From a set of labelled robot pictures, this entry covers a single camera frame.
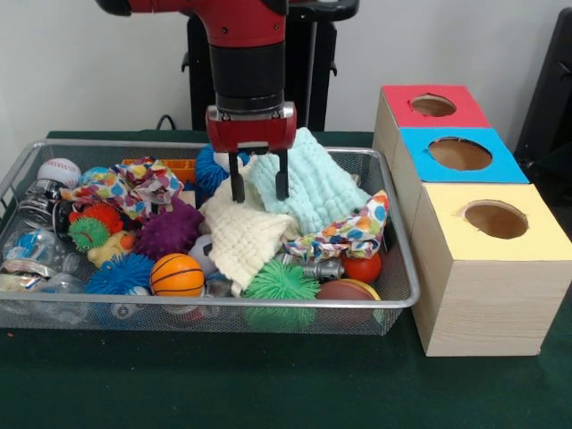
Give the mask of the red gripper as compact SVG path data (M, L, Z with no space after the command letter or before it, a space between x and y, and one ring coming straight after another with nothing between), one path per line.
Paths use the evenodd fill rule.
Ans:
M287 101L272 112L229 114L210 105L206 109L206 130L215 152L230 153L229 167L231 192L234 202L245 199L244 182L239 169L242 149L266 147L279 158L279 170L275 175L276 197L289 197L288 150L292 147L297 126L297 109Z

